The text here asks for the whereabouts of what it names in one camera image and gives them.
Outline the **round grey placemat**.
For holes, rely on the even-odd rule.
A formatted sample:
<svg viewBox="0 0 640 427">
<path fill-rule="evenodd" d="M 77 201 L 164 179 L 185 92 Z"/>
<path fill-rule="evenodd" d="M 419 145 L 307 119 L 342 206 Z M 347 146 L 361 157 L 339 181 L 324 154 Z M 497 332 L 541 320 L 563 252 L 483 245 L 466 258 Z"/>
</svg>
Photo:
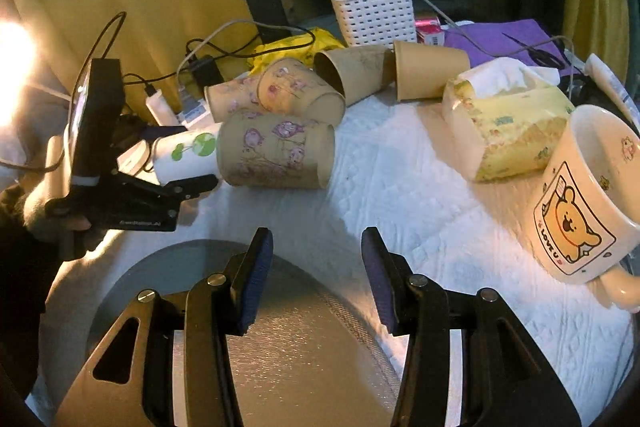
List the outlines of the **round grey placemat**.
<svg viewBox="0 0 640 427">
<path fill-rule="evenodd" d="M 195 239 L 155 251 L 108 291 L 91 324 L 93 350 L 144 288 L 187 291 L 243 250 Z M 386 426 L 399 378 L 355 309 L 302 269 L 274 257 L 256 321 L 227 339 L 240 412 L 247 426 Z"/>
</svg>

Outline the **back left brown paper cup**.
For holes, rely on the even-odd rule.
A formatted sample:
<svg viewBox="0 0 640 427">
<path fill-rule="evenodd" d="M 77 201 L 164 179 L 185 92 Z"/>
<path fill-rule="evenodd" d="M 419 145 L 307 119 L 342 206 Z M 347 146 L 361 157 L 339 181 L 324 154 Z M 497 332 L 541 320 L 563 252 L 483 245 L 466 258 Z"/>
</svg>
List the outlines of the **back left brown paper cup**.
<svg viewBox="0 0 640 427">
<path fill-rule="evenodd" d="M 205 100 L 216 124 L 238 110 L 259 110 L 256 76 L 241 76 L 205 88 Z"/>
</svg>

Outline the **small red box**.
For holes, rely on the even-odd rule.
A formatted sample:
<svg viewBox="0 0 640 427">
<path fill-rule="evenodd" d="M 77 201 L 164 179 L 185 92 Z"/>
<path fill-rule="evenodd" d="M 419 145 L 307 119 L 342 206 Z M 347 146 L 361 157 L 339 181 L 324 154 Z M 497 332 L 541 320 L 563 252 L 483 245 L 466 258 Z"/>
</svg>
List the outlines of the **small red box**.
<svg viewBox="0 0 640 427">
<path fill-rule="evenodd" d="M 436 15 L 424 14 L 416 18 L 416 41 L 428 46 L 445 45 L 445 31 Z"/>
</svg>

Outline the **white bear mug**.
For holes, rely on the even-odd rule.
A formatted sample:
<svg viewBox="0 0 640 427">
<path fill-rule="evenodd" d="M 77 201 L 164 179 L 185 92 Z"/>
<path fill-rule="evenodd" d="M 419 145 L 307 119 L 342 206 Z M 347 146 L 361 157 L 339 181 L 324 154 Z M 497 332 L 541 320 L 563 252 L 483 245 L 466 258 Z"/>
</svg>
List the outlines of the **white bear mug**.
<svg viewBox="0 0 640 427">
<path fill-rule="evenodd" d="M 639 277 L 622 260 L 639 246 L 639 137 L 598 106 L 577 107 L 525 215 L 538 262 L 573 285 L 598 281 L 617 308 L 639 311 Z"/>
</svg>

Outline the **white tube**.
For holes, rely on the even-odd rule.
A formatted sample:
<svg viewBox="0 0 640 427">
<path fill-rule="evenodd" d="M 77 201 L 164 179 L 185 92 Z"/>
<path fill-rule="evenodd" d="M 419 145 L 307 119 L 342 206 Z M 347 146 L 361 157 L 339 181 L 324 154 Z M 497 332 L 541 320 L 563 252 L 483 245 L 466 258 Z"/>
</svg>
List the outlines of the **white tube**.
<svg viewBox="0 0 640 427">
<path fill-rule="evenodd" d="M 612 69 L 600 57 L 591 53 L 587 58 L 587 62 L 585 62 L 585 72 L 592 78 L 599 89 L 610 98 L 636 130 L 639 130 L 639 109 L 623 86 L 623 83 L 612 72 Z"/>
</svg>

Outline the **yellow tissue pack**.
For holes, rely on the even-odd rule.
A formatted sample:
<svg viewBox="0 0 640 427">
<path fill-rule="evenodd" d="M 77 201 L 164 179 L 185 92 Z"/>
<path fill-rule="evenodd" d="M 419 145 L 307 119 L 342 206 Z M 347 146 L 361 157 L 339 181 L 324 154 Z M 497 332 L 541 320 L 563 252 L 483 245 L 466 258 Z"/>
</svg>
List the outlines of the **yellow tissue pack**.
<svg viewBox="0 0 640 427">
<path fill-rule="evenodd" d="M 442 115 L 466 179 L 490 182 L 544 169 L 575 106 L 555 68 L 500 57 L 447 82 Z"/>
</svg>

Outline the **middle brown floral paper cup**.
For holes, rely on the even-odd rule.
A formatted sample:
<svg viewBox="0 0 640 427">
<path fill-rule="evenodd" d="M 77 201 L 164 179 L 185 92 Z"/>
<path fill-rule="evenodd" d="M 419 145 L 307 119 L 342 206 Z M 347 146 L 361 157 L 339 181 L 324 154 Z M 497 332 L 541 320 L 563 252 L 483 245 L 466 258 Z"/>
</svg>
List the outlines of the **middle brown floral paper cup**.
<svg viewBox="0 0 640 427">
<path fill-rule="evenodd" d="M 346 112 L 344 96 L 295 58 L 271 63 L 260 75 L 256 91 L 260 105 L 272 113 L 336 127 Z"/>
</svg>

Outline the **white desk lamp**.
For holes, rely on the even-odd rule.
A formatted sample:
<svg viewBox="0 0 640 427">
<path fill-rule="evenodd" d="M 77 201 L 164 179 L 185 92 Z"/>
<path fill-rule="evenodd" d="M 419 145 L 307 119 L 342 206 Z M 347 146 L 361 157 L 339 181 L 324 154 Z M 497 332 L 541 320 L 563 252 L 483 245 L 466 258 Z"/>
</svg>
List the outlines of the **white desk lamp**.
<svg viewBox="0 0 640 427">
<path fill-rule="evenodd" d="M 1 21 L 1 188 L 12 185 L 24 172 L 27 153 L 14 119 L 30 91 L 68 103 L 70 96 L 35 80 L 37 47 L 19 23 Z"/>
</svg>

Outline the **white plastic basket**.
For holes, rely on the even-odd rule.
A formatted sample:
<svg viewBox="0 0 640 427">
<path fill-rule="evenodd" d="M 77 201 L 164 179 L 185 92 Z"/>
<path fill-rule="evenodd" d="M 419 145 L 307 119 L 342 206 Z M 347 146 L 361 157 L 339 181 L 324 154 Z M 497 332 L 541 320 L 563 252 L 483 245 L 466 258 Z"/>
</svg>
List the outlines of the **white plastic basket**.
<svg viewBox="0 0 640 427">
<path fill-rule="evenodd" d="M 416 42 L 412 0 L 331 0 L 348 46 L 387 46 Z"/>
</svg>

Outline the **rightmost brown paper cup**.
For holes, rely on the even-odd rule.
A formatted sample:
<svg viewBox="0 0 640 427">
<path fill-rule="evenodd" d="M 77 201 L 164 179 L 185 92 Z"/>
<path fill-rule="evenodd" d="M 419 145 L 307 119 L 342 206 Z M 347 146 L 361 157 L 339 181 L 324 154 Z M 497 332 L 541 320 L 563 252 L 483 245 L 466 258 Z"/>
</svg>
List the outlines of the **rightmost brown paper cup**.
<svg viewBox="0 0 640 427">
<path fill-rule="evenodd" d="M 395 41 L 398 102 L 441 98 L 446 84 L 471 68 L 469 55 L 446 46 Z"/>
</svg>

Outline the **white usb charger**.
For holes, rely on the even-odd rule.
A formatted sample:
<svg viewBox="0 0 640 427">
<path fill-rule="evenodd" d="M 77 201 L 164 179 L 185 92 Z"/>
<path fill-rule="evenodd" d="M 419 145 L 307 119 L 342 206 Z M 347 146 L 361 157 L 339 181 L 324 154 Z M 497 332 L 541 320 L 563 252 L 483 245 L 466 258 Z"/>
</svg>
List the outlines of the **white usb charger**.
<svg viewBox="0 0 640 427">
<path fill-rule="evenodd" d="M 154 88 L 152 84 L 147 84 L 144 91 L 146 94 L 145 106 L 149 109 L 156 123 L 163 127 L 179 126 L 180 121 L 164 98 L 162 91 Z"/>
</svg>

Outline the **brown floral paper cup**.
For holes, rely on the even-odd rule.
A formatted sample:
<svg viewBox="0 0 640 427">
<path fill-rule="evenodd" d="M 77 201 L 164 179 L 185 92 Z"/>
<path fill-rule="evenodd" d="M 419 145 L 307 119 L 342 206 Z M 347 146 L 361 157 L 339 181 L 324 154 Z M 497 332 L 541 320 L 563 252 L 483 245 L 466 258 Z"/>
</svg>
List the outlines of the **brown floral paper cup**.
<svg viewBox="0 0 640 427">
<path fill-rule="evenodd" d="M 220 127 L 217 164 L 232 186 L 328 186 L 335 158 L 332 124 L 241 109 Z"/>
<path fill-rule="evenodd" d="M 272 113 L 336 127 L 346 112 L 344 96 L 295 58 L 271 63 L 260 75 L 256 91 L 260 105 Z"/>
</svg>

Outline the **front brown floral paper cup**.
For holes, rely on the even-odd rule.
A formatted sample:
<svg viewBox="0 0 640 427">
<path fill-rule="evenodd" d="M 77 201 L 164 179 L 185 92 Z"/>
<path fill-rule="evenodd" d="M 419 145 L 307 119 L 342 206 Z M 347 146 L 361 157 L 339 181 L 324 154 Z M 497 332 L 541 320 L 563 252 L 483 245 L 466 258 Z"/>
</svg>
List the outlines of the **front brown floral paper cup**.
<svg viewBox="0 0 640 427">
<path fill-rule="evenodd" d="M 217 164 L 232 186 L 328 186 L 335 158 L 332 124 L 241 109 L 220 127 Z"/>
</svg>

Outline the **plain brown paper cup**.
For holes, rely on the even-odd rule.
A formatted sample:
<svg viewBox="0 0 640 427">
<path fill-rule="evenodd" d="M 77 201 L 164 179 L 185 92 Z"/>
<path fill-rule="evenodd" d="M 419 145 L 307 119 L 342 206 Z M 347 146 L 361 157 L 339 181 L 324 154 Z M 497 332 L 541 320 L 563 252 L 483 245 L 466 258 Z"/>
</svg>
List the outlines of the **plain brown paper cup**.
<svg viewBox="0 0 640 427">
<path fill-rule="evenodd" d="M 352 106 L 396 80 L 394 52 L 386 46 L 353 46 L 321 51 L 314 71 Z"/>
</svg>

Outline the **white paper cup green print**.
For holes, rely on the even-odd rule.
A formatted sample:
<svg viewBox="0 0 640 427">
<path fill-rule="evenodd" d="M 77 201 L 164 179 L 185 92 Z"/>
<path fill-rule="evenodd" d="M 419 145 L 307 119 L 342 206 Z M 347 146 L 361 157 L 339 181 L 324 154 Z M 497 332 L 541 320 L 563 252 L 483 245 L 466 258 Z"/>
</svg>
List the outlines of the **white paper cup green print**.
<svg viewBox="0 0 640 427">
<path fill-rule="evenodd" d="M 153 170 L 160 185 L 197 178 L 220 176 L 217 164 L 221 124 L 166 136 L 152 146 Z"/>
</svg>

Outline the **black power adapter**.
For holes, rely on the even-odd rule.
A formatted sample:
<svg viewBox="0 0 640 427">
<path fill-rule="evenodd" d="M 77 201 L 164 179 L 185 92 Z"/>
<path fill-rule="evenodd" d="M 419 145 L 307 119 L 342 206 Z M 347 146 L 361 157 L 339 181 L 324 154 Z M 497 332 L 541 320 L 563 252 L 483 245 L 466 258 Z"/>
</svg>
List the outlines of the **black power adapter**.
<svg viewBox="0 0 640 427">
<path fill-rule="evenodd" d="M 208 54 L 191 62 L 190 72 L 201 90 L 224 82 L 216 60 Z"/>
</svg>

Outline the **yellow plastic bag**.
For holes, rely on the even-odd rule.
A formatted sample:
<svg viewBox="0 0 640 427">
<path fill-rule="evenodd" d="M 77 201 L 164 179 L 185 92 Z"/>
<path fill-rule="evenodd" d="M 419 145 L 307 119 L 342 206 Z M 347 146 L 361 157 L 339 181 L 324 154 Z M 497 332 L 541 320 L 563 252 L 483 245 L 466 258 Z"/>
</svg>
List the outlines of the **yellow plastic bag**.
<svg viewBox="0 0 640 427">
<path fill-rule="evenodd" d="M 314 64 L 314 57 L 321 51 L 344 49 L 344 47 L 344 44 L 329 31 L 313 27 L 303 35 L 256 46 L 246 61 L 250 68 L 250 75 L 256 76 L 281 58 L 295 58 L 307 67 L 311 67 Z"/>
</svg>

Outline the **purple cloth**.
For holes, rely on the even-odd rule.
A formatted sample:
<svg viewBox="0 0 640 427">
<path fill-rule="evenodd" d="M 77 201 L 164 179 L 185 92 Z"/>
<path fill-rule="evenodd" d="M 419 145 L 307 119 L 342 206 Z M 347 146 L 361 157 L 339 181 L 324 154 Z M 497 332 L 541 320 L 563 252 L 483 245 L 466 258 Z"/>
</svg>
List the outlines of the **purple cloth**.
<svg viewBox="0 0 640 427">
<path fill-rule="evenodd" d="M 528 66 L 553 67 L 561 76 L 570 73 L 563 55 L 564 43 L 551 37 L 536 20 L 506 23 L 474 23 L 445 31 L 445 46 L 465 51 L 471 67 L 489 62 L 495 55 L 516 58 Z"/>
</svg>

